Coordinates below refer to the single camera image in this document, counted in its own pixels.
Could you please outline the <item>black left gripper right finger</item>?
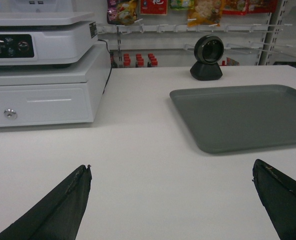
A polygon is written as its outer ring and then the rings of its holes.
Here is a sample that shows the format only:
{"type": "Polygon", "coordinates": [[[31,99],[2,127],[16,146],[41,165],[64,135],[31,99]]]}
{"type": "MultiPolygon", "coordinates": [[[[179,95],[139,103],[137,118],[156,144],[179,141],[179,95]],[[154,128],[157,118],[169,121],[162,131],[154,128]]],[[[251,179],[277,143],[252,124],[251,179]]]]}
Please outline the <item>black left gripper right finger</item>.
{"type": "Polygon", "coordinates": [[[279,238],[296,240],[296,180],[257,159],[253,182],[279,238]]]}

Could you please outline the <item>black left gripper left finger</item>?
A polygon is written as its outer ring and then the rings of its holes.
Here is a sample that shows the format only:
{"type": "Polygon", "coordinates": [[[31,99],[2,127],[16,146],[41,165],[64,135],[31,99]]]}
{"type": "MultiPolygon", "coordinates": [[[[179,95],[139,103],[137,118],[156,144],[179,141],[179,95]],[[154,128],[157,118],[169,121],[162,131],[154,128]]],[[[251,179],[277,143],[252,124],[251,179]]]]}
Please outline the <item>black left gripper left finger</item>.
{"type": "Polygon", "coordinates": [[[84,216],[92,174],[81,165],[19,219],[0,240],[74,240],[84,216]]]}

